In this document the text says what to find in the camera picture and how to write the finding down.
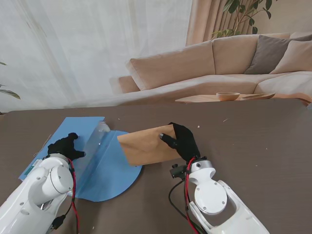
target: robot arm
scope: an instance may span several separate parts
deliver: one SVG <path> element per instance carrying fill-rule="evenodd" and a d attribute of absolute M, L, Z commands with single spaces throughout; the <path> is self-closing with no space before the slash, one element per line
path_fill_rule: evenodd
<path fill-rule="evenodd" d="M 214 181 L 215 169 L 211 162 L 195 160 L 191 165 L 189 182 L 196 185 L 195 199 L 190 209 L 201 226 L 209 234 L 268 234 L 268 230 L 222 180 Z M 219 226 L 212 226 L 204 217 L 221 213 L 227 201 L 235 207 L 235 213 Z"/>
<path fill-rule="evenodd" d="M 185 183 L 196 185 L 195 198 L 189 206 L 202 228 L 209 234 L 268 234 L 268 230 L 226 183 L 213 180 L 215 168 L 205 157 L 200 157 L 192 132 L 184 126 L 170 124 L 173 124 L 176 139 L 165 134 L 159 137 L 187 162 L 187 166 L 174 165 L 170 172 L 173 178 L 179 177 L 185 179 Z M 221 213 L 228 200 L 236 209 L 234 215 L 214 227 L 203 214 Z"/>
<path fill-rule="evenodd" d="M 47 234 L 57 228 L 53 221 L 73 188 L 69 161 L 84 156 L 74 149 L 77 138 L 70 133 L 48 146 L 49 155 L 0 207 L 0 234 Z"/>

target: red cable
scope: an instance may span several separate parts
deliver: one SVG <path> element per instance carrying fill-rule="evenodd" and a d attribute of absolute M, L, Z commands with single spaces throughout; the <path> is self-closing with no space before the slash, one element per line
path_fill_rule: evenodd
<path fill-rule="evenodd" d="M 187 172 L 190 170 L 191 168 L 191 165 L 192 165 L 192 162 L 195 160 L 196 158 L 193 157 L 189 164 L 187 165 Z M 185 177 L 185 202 L 186 204 L 188 203 L 188 194 L 189 194 L 189 174 L 186 173 L 186 177 Z M 192 227 L 192 229 L 197 233 L 199 234 L 198 230 L 194 227 L 193 223 L 191 222 L 191 219 L 189 217 L 189 214 L 186 212 L 186 217 L 187 217 L 187 220 L 190 224 L 190 226 Z"/>
<path fill-rule="evenodd" d="M 74 198 L 76 196 L 76 173 L 75 173 L 75 170 L 74 170 L 74 164 L 73 164 L 72 160 L 68 159 L 68 161 L 70 163 L 71 168 L 73 169 L 73 181 L 74 181 L 73 198 Z M 75 212 L 75 215 L 76 215 L 76 219 L 77 219 L 77 233 L 79 233 L 79 229 L 80 229 L 79 216 L 78 216 L 78 212 L 77 212 L 77 209 L 76 209 L 76 205 L 75 205 L 73 200 L 72 200 L 72 206 L 73 206 L 73 209 L 74 209 L 74 212 Z"/>

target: gray pillow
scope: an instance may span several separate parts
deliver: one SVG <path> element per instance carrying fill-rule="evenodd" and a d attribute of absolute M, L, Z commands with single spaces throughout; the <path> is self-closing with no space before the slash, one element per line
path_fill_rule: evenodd
<path fill-rule="evenodd" d="M 268 74 L 273 71 L 283 58 L 288 44 L 292 40 L 309 41 L 312 40 L 312 35 L 293 39 L 279 39 L 260 35 L 252 63 L 245 74 Z"/>

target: blue paper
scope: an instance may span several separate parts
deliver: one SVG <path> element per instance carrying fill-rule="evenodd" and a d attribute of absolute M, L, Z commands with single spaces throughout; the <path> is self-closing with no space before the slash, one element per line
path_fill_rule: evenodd
<path fill-rule="evenodd" d="M 75 132 L 79 136 L 75 140 L 75 149 L 83 150 L 93 130 L 103 117 L 67 117 L 34 158 L 32 163 L 20 175 L 25 179 L 36 160 L 47 155 L 48 145 Z M 82 188 L 77 188 L 76 197 L 90 201 L 105 201 L 127 190 L 138 177 L 142 166 L 130 166 L 118 142 L 117 136 L 127 134 L 121 131 L 110 131 L 102 139 L 102 143 L 86 167 Z"/>
<path fill-rule="evenodd" d="M 75 149 L 83 150 L 84 145 L 90 138 L 93 130 L 98 125 L 98 122 L 103 120 L 104 117 L 66 117 L 63 123 L 58 127 L 53 136 L 48 140 L 43 149 L 37 154 L 30 165 L 25 169 L 25 171 L 19 176 L 19 179 L 24 180 L 33 164 L 39 160 L 43 159 L 48 155 L 48 146 L 55 143 L 57 140 L 67 137 L 69 133 L 77 133 L 79 138 L 75 140 Z"/>
<path fill-rule="evenodd" d="M 105 201 L 127 190 L 138 177 L 142 166 L 130 166 L 117 136 L 127 132 L 110 131 L 92 158 L 83 176 L 84 186 L 76 197 L 90 201 Z"/>

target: black glove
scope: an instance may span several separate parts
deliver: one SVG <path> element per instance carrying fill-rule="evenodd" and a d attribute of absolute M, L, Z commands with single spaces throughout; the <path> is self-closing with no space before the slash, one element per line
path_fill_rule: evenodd
<path fill-rule="evenodd" d="M 57 140 L 54 144 L 48 146 L 48 154 L 60 153 L 70 160 L 74 160 L 80 157 L 84 157 L 83 151 L 77 151 L 74 148 L 74 140 L 78 139 L 76 133 L 70 133 L 67 137 Z"/>
<path fill-rule="evenodd" d="M 176 124 L 174 126 L 176 139 L 167 134 L 160 134 L 159 137 L 171 148 L 176 149 L 177 153 L 188 163 L 193 157 L 200 158 L 200 152 L 196 145 L 193 133 L 190 129 Z"/>

